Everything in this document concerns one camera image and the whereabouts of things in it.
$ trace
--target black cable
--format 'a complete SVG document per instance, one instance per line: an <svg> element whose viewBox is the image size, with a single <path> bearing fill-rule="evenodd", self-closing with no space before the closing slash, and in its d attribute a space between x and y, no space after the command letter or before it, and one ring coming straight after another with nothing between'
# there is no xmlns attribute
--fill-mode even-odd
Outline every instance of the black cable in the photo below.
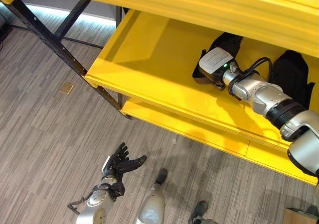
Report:
<svg viewBox="0 0 319 224"><path fill-rule="evenodd" d="M254 70L258 66L260 66L261 64L263 64L265 62L268 62L268 64L269 64L268 81L270 81L272 79L272 75L273 75L273 63L271 62L271 60L268 57L261 57L257 61L255 61L247 70L244 71L243 77L246 78L247 76L249 76L252 72L254 72Z"/></svg>
<svg viewBox="0 0 319 224"><path fill-rule="evenodd" d="M85 202L86 200L88 200L88 199L90 198L90 196L93 194L93 192L94 192L94 191L92 190L86 197L82 197L82 198L81 198L80 200L78 200L78 201L68 203L68 208L69 208L72 212L74 212L76 215L79 215L80 212L79 212L79 211L77 210L77 208L74 207L74 206L77 206L77 205L79 205L79 204Z"/></svg>
<svg viewBox="0 0 319 224"><path fill-rule="evenodd" d="M3 16L1 13L0 13L0 16L2 16L2 17L4 18L4 20L5 20L6 23L8 22L8 20L6 19L6 17Z"/></svg>

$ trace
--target black bag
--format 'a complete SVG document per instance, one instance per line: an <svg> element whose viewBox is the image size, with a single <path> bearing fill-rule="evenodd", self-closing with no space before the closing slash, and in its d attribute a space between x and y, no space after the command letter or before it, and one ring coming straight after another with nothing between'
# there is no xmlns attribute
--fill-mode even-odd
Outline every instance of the black bag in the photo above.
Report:
<svg viewBox="0 0 319 224"><path fill-rule="evenodd" d="M270 83L280 86L284 93L309 109L314 82L308 82L308 65L300 53L287 50L274 62Z"/></svg>

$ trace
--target robotic hand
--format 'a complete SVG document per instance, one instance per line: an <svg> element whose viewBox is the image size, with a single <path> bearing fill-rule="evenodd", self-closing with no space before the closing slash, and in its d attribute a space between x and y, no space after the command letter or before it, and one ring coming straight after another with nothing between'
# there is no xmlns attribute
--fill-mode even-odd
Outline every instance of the robotic hand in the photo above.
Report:
<svg viewBox="0 0 319 224"><path fill-rule="evenodd" d="M288 149L292 163L304 173L319 179L319 114L306 110L286 95L281 87L264 81L255 71L269 58L260 58L248 70L241 71L234 57L243 37L223 33L201 58L194 70L194 79L201 84L213 84L222 90L228 87L230 95L250 104L253 111L262 114L277 129L282 138L293 142ZM317 186L319 208L319 185Z"/></svg>
<svg viewBox="0 0 319 224"><path fill-rule="evenodd" d="M79 215L76 224L104 224L106 222L106 215L111 210L116 197L124 195L123 174L141 167L147 159L144 155L130 160L127 149L125 143L121 143L103 165L101 184L96 185L87 197L68 204L68 208ZM74 206L86 200L84 211L78 212Z"/></svg>

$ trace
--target yellow shelving unit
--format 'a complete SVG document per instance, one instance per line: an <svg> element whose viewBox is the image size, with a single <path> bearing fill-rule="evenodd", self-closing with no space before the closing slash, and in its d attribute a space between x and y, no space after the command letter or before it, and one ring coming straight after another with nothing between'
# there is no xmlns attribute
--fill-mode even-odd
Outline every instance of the yellow shelving unit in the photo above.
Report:
<svg viewBox="0 0 319 224"><path fill-rule="evenodd" d="M286 151L279 131L244 102L212 85L197 84L192 72L201 50L222 32L132 10L122 21L85 79L211 127ZM241 68L262 56L278 58L284 48L244 38L236 57ZM304 55L310 80L319 81L317 58ZM268 66L259 68L267 78ZM311 108L319 112L316 87Z"/></svg>
<svg viewBox="0 0 319 224"><path fill-rule="evenodd" d="M319 0L95 1L143 11L126 15L84 77L131 97L122 113L316 184L288 160L289 143L267 120L191 75L201 50L227 31L245 37L236 57L242 69L292 49L319 83ZM266 79L267 66L258 70ZM318 85L310 107L319 112Z"/></svg>
<svg viewBox="0 0 319 224"><path fill-rule="evenodd" d="M130 98L122 112L290 177L317 184L316 178L302 173L292 164L286 152L212 128L136 98Z"/></svg>
<svg viewBox="0 0 319 224"><path fill-rule="evenodd" d="M319 0L95 0L319 57Z"/></svg>

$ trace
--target lower shelf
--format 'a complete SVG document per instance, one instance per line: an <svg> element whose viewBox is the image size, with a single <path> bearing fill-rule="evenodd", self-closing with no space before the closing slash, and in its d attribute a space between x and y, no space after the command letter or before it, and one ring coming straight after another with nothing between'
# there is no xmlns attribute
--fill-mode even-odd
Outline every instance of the lower shelf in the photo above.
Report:
<svg viewBox="0 0 319 224"><path fill-rule="evenodd" d="M302 173L290 162L286 152L179 116L136 98L129 98L122 112L303 182L317 184L316 178Z"/></svg>

